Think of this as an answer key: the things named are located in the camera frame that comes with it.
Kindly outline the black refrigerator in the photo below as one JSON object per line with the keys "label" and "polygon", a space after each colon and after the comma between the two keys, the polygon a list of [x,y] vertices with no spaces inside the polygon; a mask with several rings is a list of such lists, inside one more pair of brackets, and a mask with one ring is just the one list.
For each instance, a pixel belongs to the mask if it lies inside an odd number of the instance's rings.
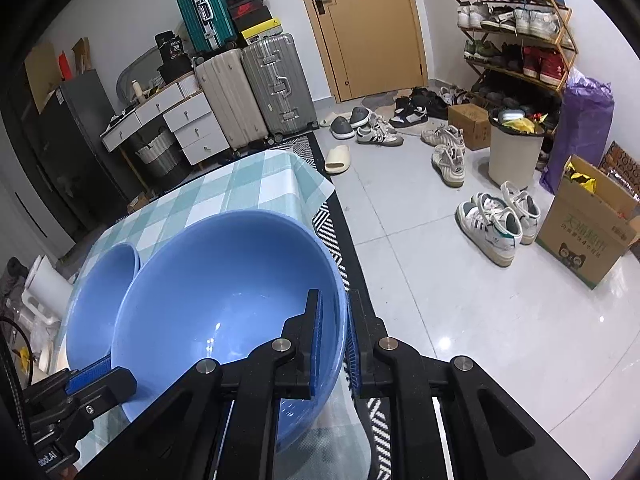
{"label": "black refrigerator", "polygon": [[21,67],[1,97],[1,113],[26,176],[74,242],[122,218],[143,192],[122,153],[110,153],[101,140],[114,108],[95,70],[62,82],[38,110]]}

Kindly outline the grey white sneaker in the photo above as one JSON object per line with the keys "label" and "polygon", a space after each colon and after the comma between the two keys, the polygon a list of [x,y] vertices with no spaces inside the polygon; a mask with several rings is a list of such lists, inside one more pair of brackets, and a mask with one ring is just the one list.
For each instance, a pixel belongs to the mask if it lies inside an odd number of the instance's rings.
{"label": "grey white sneaker", "polygon": [[464,148],[439,144],[432,154],[432,166],[450,188],[461,188],[465,180]]}

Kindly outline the teal suitcase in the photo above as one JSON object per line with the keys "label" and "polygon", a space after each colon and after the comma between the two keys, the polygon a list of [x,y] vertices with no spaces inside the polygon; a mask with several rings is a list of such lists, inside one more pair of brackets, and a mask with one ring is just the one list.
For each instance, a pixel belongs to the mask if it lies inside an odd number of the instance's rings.
{"label": "teal suitcase", "polygon": [[227,0],[176,0],[196,53],[215,54],[236,47],[238,35]]}

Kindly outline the wooden shoe rack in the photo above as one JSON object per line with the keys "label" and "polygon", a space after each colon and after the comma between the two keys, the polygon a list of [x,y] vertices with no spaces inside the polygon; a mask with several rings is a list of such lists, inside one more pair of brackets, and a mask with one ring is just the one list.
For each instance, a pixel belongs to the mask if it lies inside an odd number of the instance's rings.
{"label": "wooden shoe rack", "polygon": [[578,47],[565,0],[454,0],[469,91],[485,108],[560,105]]}

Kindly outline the white drawer desk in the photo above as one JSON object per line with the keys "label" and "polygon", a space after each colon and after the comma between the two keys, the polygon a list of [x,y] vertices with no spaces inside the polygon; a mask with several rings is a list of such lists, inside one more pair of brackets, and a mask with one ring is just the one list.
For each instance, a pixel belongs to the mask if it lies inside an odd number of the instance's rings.
{"label": "white drawer desk", "polygon": [[161,88],[108,127],[101,134],[104,148],[109,152],[116,150],[157,118],[163,119],[191,166],[230,148],[193,72]]}

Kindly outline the purple bag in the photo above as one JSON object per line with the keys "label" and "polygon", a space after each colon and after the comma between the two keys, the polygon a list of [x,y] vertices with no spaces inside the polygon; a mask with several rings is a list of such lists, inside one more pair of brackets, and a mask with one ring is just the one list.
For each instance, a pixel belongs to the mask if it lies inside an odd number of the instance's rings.
{"label": "purple bag", "polygon": [[612,126],[615,101],[610,84],[572,68],[564,87],[560,120],[540,185],[554,194],[572,155],[596,166]]}

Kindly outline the blue bowl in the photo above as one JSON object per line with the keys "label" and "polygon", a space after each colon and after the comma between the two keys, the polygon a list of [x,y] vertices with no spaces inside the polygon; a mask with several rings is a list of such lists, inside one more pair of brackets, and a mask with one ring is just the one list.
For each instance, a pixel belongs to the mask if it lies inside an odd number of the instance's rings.
{"label": "blue bowl", "polygon": [[284,400],[277,448],[312,426],[343,367],[348,296],[326,246],[295,219],[268,210],[235,210],[200,220],[149,258],[131,282],[115,322],[111,363],[129,370],[137,391],[124,403],[135,420],[201,359],[244,359],[278,338],[321,300],[318,373],[309,400]]}
{"label": "blue bowl", "polygon": [[137,249],[120,243],[99,258],[82,281],[66,332],[66,356],[72,370],[82,370],[110,355],[120,305],[140,266]]}

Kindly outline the black red shoebox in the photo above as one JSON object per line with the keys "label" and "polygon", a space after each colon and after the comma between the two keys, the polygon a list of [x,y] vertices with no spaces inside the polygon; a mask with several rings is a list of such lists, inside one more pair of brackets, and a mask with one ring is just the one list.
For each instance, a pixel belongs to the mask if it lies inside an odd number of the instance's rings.
{"label": "black red shoebox", "polygon": [[232,20],[239,28],[249,28],[270,20],[271,13],[266,0],[226,0]]}

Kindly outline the white sneaker pair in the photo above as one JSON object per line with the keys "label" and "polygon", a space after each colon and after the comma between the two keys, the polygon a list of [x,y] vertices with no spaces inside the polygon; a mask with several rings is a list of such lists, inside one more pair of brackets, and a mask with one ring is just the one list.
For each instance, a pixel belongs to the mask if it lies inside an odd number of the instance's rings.
{"label": "white sneaker pair", "polygon": [[499,195],[474,194],[457,206],[454,218],[461,231],[487,258],[507,268],[521,245],[535,241],[541,210],[529,192],[504,181]]}

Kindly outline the yellow black shoebox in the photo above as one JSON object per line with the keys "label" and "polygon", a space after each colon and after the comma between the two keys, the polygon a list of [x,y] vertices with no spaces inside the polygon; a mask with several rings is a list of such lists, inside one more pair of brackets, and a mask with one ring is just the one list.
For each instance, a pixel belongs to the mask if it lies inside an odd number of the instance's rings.
{"label": "yellow black shoebox", "polygon": [[268,37],[280,35],[282,32],[281,22],[277,18],[270,18],[270,20],[243,30],[242,36],[247,44],[254,44]]}

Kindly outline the beige suitcase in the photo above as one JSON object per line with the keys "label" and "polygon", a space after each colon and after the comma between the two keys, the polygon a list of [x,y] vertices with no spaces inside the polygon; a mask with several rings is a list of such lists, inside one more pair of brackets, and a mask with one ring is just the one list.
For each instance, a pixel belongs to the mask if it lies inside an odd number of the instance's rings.
{"label": "beige suitcase", "polygon": [[242,51],[232,49],[195,67],[209,106],[232,150],[265,142],[268,129],[242,65]]}

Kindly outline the white trash bin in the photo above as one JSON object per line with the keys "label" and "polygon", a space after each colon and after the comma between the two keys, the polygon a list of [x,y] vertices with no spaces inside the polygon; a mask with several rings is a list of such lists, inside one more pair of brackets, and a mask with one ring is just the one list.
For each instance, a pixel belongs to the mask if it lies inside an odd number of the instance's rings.
{"label": "white trash bin", "polygon": [[491,125],[488,176],[500,186],[509,181],[519,190],[532,184],[544,132],[537,126],[533,132],[508,125],[523,119],[522,110],[495,108],[489,113]]}

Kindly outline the white electric kettle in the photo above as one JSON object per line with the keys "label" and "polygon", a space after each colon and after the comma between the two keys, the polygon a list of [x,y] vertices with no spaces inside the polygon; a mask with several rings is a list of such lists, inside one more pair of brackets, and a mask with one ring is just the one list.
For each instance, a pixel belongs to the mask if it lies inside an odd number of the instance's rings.
{"label": "white electric kettle", "polygon": [[36,258],[29,269],[22,303],[32,322],[59,326],[67,311],[73,285],[55,270],[46,255]]}

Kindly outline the teal plaid tablecloth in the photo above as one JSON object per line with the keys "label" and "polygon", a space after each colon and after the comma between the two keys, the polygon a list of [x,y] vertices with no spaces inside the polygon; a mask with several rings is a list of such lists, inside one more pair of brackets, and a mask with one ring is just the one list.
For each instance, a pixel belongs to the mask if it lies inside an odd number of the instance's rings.
{"label": "teal plaid tablecloth", "polygon": [[[268,150],[175,188],[108,228],[94,243],[78,271],[60,335],[58,360],[81,368],[92,354],[80,344],[79,321],[88,310],[78,297],[90,270],[113,246],[129,243],[147,262],[171,237],[195,221],[228,210],[265,209],[280,212],[308,226],[326,246],[338,272],[345,270],[332,226],[329,202],[334,187],[320,174],[314,155]],[[348,377],[341,370],[331,380],[332,392],[323,408],[300,423],[297,434],[284,440],[276,460],[283,479],[364,479],[370,469],[369,440],[363,421],[348,397]]]}

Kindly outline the large cardboard box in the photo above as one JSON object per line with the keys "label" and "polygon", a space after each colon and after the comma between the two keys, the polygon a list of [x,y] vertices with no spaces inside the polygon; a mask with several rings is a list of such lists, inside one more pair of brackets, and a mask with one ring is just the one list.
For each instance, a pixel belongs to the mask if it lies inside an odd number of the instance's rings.
{"label": "large cardboard box", "polygon": [[638,239],[638,200],[597,167],[570,156],[536,243],[594,289]]}

